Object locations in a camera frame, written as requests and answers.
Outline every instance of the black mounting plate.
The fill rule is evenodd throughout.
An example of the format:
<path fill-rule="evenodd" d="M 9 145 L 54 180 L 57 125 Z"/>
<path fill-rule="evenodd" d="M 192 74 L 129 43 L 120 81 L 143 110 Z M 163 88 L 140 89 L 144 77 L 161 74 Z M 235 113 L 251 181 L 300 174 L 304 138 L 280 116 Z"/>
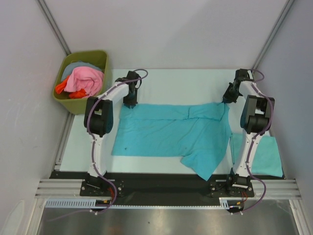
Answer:
<path fill-rule="evenodd" d="M 210 196 L 211 197 L 242 197 L 242 192 L 245 192 L 248 197 L 254 197 L 252 183 L 249 183 L 248 188 L 238 188 L 227 186 L 226 181 L 210 181 Z"/>
<path fill-rule="evenodd" d="M 113 181 L 112 182 L 116 189 L 117 189 L 117 197 L 122 196 L 123 193 L 123 181 Z M 91 185 L 88 185 L 86 180 L 83 180 L 82 186 L 80 188 L 80 196 L 86 196 L 86 197 L 110 197 L 111 193 L 108 190 L 108 187 L 105 188 L 98 188 Z"/>

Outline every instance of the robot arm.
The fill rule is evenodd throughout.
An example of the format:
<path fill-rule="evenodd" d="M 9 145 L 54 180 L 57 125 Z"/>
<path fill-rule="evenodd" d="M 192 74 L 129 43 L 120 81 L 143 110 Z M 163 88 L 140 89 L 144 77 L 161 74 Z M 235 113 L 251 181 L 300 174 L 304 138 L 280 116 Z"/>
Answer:
<path fill-rule="evenodd" d="M 229 185 L 231 187 L 248 188 L 250 184 L 251 167 L 258 143 L 260 142 L 267 127 L 270 116 L 270 104 L 268 100 L 260 96 L 261 92 L 254 80 L 250 79 L 248 70 L 240 69 L 236 71 L 233 83 L 229 84 L 224 96 L 224 103 L 237 101 L 239 96 L 246 98 L 244 110 L 240 119 L 240 126 L 243 129 L 243 141 L 240 149 L 239 158 L 231 170 Z M 274 99 L 269 97 L 274 106 Z"/>
<path fill-rule="evenodd" d="M 97 104 L 93 113 L 91 114 L 89 128 L 91 133 L 95 136 L 95 140 L 90 136 L 91 146 L 93 148 L 93 161 L 89 166 L 88 174 L 97 178 L 98 174 L 94 170 L 94 163 L 100 174 L 104 175 L 107 172 L 106 159 L 107 156 L 101 157 L 102 144 L 106 144 L 106 138 L 113 127 L 113 107 L 118 101 L 123 98 L 124 105 L 129 108 L 134 107 L 137 104 L 137 89 L 135 86 L 137 82 L 124 83 L 127 81 L 138 79 L 139 75 L 134 71 L 129 71 L 127 77 L 119 78 L 115 81 L 114 85 L 106 91 L 104 94 L 100 94 L 98 97 L 89 97 L 87 100 L 84 126 L 87 127 L 87 121 L 89 113 L 95 104 L 95 102 L 102 98 Z"/>

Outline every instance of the white tabletop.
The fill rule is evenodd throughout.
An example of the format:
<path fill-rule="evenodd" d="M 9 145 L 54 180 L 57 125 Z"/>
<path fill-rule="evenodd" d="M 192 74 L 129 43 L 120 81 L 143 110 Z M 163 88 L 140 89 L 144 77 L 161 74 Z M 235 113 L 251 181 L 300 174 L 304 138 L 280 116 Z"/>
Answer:
<path fill-rule="evenodd" d="M 128 70 L 113 70 L 113 80 L 127 75 Z M 222 96 L 235 77 L 235 70 L 148 70 L 149 75 L 138 90 L 138 103 L 197 105 L 221 102 Z M 230 104 L 229 124 L 232 132 L 241 133 L 240 116 L 245 99 L 240 97 Z M 181 157 L 132 157 L 112 156 L 112 148 L 119 123 L 122 101 L 114 107 L 114 125 L 108 137 L 107 149 L 102 152 L 110 156 L 108 172 L 138 173 L 182 173 L 195 174 L 180 163 Z M 61 171 L 88 171 L 90 165 L 90 140 L 83 124 L 84 115 L 76 115 L 64 152 Z M 227 174 L 232 167 L 230 148 L 214 171 Z"/>

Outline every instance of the laundry basket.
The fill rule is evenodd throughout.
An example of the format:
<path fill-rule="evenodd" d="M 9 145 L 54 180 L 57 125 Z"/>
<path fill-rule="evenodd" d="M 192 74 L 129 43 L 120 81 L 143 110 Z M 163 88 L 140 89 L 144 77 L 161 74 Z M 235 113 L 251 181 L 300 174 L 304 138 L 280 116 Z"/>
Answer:
<path fill-rule="evenodd" d="M 105 81 L 110 80 L 111 78 L 111 71 L 108 65 L 108 55 L 103 50 L 81 51 L 68 55 L 63 60 L 63 63 L 60 67 L 54 88 L 61 83 L 62 74 L 66 66 L 78 61 L 90 63 L 102 70 L 104 73 L 103 85 L 101 91 L 98 94 L 103 93 L 105 89 Z M 85 113 L 87 98 L 70 99 L 68 97 L 68 93 L 62 92 L 57 94 L 54 88 L 52 93 L 53 98 L 60 102 L 69 112 L 75 115 Z"/>

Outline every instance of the metal floor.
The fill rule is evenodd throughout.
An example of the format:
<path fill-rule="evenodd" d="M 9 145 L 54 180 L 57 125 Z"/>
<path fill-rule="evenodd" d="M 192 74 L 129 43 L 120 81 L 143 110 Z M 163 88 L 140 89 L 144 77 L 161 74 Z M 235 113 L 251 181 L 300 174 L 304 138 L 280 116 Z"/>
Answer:
<path fill-rule="evenodd" d="M 38 235 L 297 235 L 288 200 L 266 200 L 244 215 L 225 210 L 110 209 L 104 214 L 46 208 Z"/>

